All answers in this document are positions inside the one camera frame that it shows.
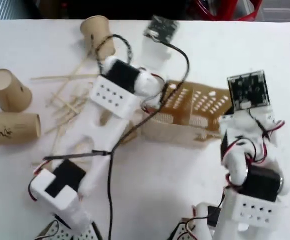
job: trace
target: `brown paper cup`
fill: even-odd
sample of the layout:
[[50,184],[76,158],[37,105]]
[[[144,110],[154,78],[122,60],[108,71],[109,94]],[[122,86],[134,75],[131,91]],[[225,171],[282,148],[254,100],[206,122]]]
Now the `brown paper cup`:
[[[95,55],[95,49],[105,40],[106,37],[112,35],[110,31],[109,20],[104,16],[92,16],[80,25],[80,31],[85,37],[87,52]],[[99,51],[100,60],[114,55],[116,52],[114,41],[110,39],[103,45]]]
[[9,70],[0,69],[0,108],[4,112],[20,113],[32,102],[32,92]]
[[38,114],[0,112],[0,145],[26,144],[40,136]]

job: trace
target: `brown cardboard piece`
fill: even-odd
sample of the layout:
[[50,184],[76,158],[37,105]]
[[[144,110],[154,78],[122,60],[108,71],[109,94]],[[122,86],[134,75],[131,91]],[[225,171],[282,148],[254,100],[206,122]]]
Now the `brown cardboard piece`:
[[38,114],[0,112],[0,145],[26,144],[40,136]]
[[[87,52],[95,55],[95,49],[112,35],[110,31],[109,20],[104,16],[92,16],[80,25],[80,31],[85,37]],[[99,59],[105,60],[107,57],[114,55],[116,52],[113,39],[109,39],[99,51]]]
[[[178,84],[177,81],[168,82],[166,96]],[[142,126],[141,133],[151,140],[196,147],[220,138],[219,118],[231,106],[228,89],[185,82],[161,111]]]
[[4,112],[20,113],[32,102],[32,92],[7,69],[0,69],[0,108]]

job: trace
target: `paper cup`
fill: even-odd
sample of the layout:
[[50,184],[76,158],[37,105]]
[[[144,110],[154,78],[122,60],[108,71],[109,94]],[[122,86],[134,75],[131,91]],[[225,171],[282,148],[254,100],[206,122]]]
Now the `paper cup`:
[[0,108],[4,112],[20,113],[32,102],[32,92],[7,69],[0,69]]
[[[80,31],[85,37],[87,52],[95,55],[95,49],[112,35],[110,31],[109,20],[104,16],[92,16],[80,25]],[[116,52],[113,39],[109,39],[99,51],[99,59],[105,60]]]
[[0,145],[26,144],[40,136],[38,114],[0,112]]

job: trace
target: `white plastic bracket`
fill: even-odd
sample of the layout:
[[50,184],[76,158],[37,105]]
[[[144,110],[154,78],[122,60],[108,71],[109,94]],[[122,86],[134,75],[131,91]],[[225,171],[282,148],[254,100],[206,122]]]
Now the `white plastic bracket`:
[[[269,239],[278,227],[283,205],[241,195],[232,189],[226,190],[225,195],[213,240]],[[239,232],[239,224],[249,225],[248,230]]]
[[130,119],[141,100],[103,76],[99,76],[90,93],[90,99],[122,119]]

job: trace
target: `black wire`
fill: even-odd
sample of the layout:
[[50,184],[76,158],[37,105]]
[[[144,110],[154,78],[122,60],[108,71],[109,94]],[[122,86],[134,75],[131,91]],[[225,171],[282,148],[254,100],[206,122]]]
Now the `black wire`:
[[185,225],[185,229],[188,228],[188,225],[189,225],[189,223],[190,223],[191,221],[194,221],[194,220],[203,220],[203,219],[208,219],[208,218],[210,218],[211,216],[213,216],[214,214],[216,214],[217,211],[218,211],[218,209],[221,208],[221,206],[222,206],[224,200],[225,200],[225,194],[223,194],[223,196],[221,197],[221,201],[220,201],[220,204],[218,205],[218,207],[216,207],[216,209],[215,209],[211,214],[209,214],[209,215],[207,215],[207,216],[204,216],[204,217],[193,217],[193,218],[191,218],[190,220],[187,221],[187,223],[186,223],[186,225]]
[[28,187],[27,187],[27,190],[28,190],[28,194],[29,194],[30,198],[34,202],[37,202],[37,199],[33,196],[32,191],[31,191],[31,185],[32,185],[32,182],[34,181],[35,178],[36,178],[36,176],[29,182]]
[[51,161],[51,160],[63,160],[63,159],[79,159],[85,157],[95,157],[95,156],[107,156],[112,154],[111,152],[107,151],[97,151],[93,150],[92,152],[88,153],[80,153],[80,154],[70,154],[70,155],[57,155],[57,156],[46,156],[43,160]]
[[99,74],[103,74],[103,65],[101,63],[101,59],[100,59],[100,50],[101,48],[110,40],[110,39],[120,39],[122,40],[126,47],[127,47],[127,63],[131,64],[132,60],[133,60],[133,51],[132,51],[132,47],[130,45],[130,43],[123,38],[121,35],[117,35],[117,34],[113,34],[113,35],[109,35],[107,38],[105,38],[105,40],[95,49],[95,54],[96,54],[96,61],[99,67]]
[[263,137],[266,137],[267,139],[270,139],[269,136],[269,132],[266,130],[266,128],[262,125],[262,123],[260,121],[258,121],[252,114],[251,114],[251,110],[248,109],[248,114],[250,115],[250,117],[252,119],[254,119],[254,121],[257,123],[258,127],[261,129],[261,131],[263,132]]
[[239,139],[240,140],[247,140],[247,141],[249,141],[252,144],[252,146],[254,148],[254,152],[255,152],[254,157],[253,157],[253,162],[255,162],[256,161],[256,156],[257,156],[257,149],[256,149],[256,146],[255,146],[255,143],[251,139],[249,139],[247,137],[240,137]]
[[52,238],[52,237],[56,236],[60,231],[60,223],[59,223],[59,221],[54,220],[51,224],[53,225],[54,223],[57,223],[57,231],[55,233],[53,233],[52,235],[38,236],[34,240],[48,239],[48,238]]
[[112,171],[113,171],[113,162],[114,162],[114,154],[117,148],[121,145],[121,143],[134,131],[136,131],[139,127],[143,126],[145,123],[147,123],[149,120],[151,120],[153,117],[155,117],[162,108],[166,105],[166,103],[169,101],[169,99],[182,87],[185,80],[187,79],[189,73],[190,73],[190,60],[189,57],[186,55],[185,52],[180,50],[178,47],[167,43],[167,42],[160,42],[161,44],[167,46],[168,48],[171,48],[177,52],[179,52],[181,55],[184,56],[187,64],[186,73],[183,76],[180,83],[177,85],[177,87],[168,95],[168,97],[162,101],[160,108],[154,111],[151,115],[149,115],[147,118],[145,118],[142,122],[132,127],[125,135],[123,135],[120,140],[117,142],[117,144],[114,146],[112,150],[112,154],[110,156],[109,161],[109,169],[108,169],[108,179],[107,179],[107,195],[108,195],[108,201],[109,201],[109,210],[110,210],[110,221],[109,221],[109,231],[108,231],[108,240],[112,240],[112,231],[113,231],[113,200],[112,200],[112,194],[111,194],[111,181],[112,181]]

